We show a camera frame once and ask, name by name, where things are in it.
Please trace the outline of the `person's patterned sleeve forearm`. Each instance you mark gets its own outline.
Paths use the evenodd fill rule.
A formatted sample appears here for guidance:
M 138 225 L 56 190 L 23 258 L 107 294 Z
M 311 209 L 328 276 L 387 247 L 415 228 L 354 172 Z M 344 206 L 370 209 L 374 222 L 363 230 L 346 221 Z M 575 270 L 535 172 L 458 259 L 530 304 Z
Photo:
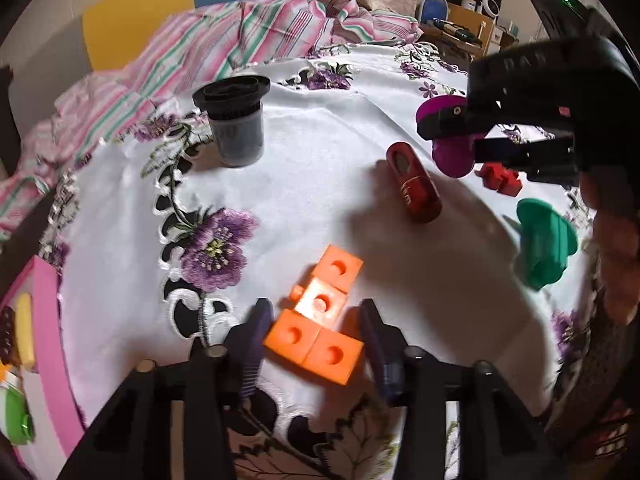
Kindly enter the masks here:
M 639 444 L 637 322 L 601 310 L 552 316 L 560 371 L 544 413 L 550 448 L 569 479 L 608 479 Z

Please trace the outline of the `person's right hand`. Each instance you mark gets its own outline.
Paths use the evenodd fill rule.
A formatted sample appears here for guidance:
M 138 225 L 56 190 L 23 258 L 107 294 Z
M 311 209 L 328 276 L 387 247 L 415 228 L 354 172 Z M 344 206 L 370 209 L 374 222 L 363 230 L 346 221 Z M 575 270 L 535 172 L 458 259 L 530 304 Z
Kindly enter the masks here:
M 612 321 L 629 325 L 639 304 L 638 226 L 605 205 L 604 185 L 589 174 L 580 176 L 580 192 L 586 205 L 596 211 L 592 232 L 600 254 L 605 310 Z

